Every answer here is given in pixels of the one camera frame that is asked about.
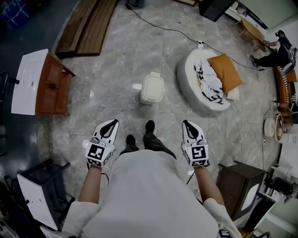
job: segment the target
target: sneaker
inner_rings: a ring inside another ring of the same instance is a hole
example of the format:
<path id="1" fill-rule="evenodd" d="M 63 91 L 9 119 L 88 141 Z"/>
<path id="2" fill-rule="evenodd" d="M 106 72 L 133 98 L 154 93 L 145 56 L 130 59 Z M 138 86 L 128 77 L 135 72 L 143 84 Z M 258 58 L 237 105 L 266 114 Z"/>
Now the sneaker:
<path id="1" fill-rule="evenodd" d="M 154 129 L 155 129 L 155 123 L 153 120 L 150 120 L 147 122 L 146 126 L 145 126 L 145 129 L 146 129 L 146 134 L 151 132 L 153 133 Z"/>
<path id="2" fill-rule="evenodd" d="M 252 54 L 250 55 L 250 58 L 251 58 L 251 62 L 252 62 L 252 64 L 254 65 L 254 67 L 259 67 L 259 65 L 255 62 L 256 58 L 253 57 Z"/>
<path id="3" fill-rule="evenodd" d="M 135 145 L 135 137 L 133 135 L 128 135 L 126 138 L 127 145 Z"/>

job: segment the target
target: white shirt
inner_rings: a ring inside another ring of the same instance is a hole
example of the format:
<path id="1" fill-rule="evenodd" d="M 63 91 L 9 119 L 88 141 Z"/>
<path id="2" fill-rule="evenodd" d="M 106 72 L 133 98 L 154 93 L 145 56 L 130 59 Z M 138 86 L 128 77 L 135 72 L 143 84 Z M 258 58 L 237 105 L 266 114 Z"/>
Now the white shirt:
<path id="1" fill-rule="evenodd" d="M 121 155 L 110 178 L 107 200 L 73 202 L 61 235 L 82 238 L 240 238 L 224 206 L 201 205 L 179 179 L 177 161 L 165 152 Z"/>

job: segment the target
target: orange pillow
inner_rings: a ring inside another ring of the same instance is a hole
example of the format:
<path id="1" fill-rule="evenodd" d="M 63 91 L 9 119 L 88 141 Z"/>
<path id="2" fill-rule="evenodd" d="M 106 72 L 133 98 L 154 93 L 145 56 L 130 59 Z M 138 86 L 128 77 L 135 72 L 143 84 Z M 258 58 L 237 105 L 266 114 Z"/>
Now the orange pillow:
<path id="1" fill-rule="evenodd" d="M 223 84 L 223 90 L 227 93 L 242 84 L 235 67 L 226 54 L 207 59 Z"/>

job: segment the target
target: black and white blanket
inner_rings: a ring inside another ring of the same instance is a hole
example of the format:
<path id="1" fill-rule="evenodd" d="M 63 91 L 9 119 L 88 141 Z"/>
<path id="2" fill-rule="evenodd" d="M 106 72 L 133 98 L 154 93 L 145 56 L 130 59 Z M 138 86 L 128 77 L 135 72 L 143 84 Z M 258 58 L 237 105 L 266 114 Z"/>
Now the black and white blanket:
<path id="1" fill-rule="evenodd" d="M 223 104 L 223 85 L 210 64 L 198 60 L 194 63 L 194 69 L 204 97 L 210 102 Z"/>

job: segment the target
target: marble floor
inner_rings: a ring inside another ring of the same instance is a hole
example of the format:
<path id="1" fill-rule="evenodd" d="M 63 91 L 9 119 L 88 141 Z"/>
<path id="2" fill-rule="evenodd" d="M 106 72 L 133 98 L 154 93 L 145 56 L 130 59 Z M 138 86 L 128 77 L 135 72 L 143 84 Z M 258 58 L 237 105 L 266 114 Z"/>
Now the marble floor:
<path id="1" fill-rule="evenodd" d="M 222 16 L 212 22 L 202 16 L 198 7 L 171 1 L 147 0 L 144 9 L 137 9 L 144 19 L 158 26 L 183 31 L 189 37 L 203 40 L 240 63 L 252 66 L 253 52 L 247 39 L 237 38 L 240 26 Z M 115 141 L 116 152 L 103 169 L 109 174 L 115 158 L 125 147 L 125 138 L 133 134 L 143 148 L 142 136 L 149 119 L 156 122 L 157 137 L 171 149 L 182 163 L 181 122 L 189 119 L 200 125 L 209 144 L 209 171 L 217 179 L 218 163 L 231 165 L 234 160 L 262 168 L 262 119 L 276 97 L 273 71 L 245 69 L 235 64 L 243 81 L 240 100 L 232 102 L 217 117 L 203 117 L 194 112 L 176 81 L 176 64 L 197 44 L 182 34 L 164 31 L 139 19 L 118 2 L 110 22 L 102 53 L 97 57 L 65 59 L 63 63 L 76 73 L 72 79 L 68 115 L 55 116 L 51 128 L 51 156 L 61 163 L 70 162 L 65 172 L 67 191 L 76 198 L 87 174 L 82 141 L 89 139 L 95 126 L 107 119 L 118 119 L 120 127 Z M 150 71 L 161 73 L 165 82 L 160 104 L 140 103 L 138 85 Z M 264 147 L 264 168 L 278 155 L 278 144 L 267 141 Z M 102 180 L 101 201 L 108 182 Z M 197 192 L 193 178 L 189 187 Z"/>

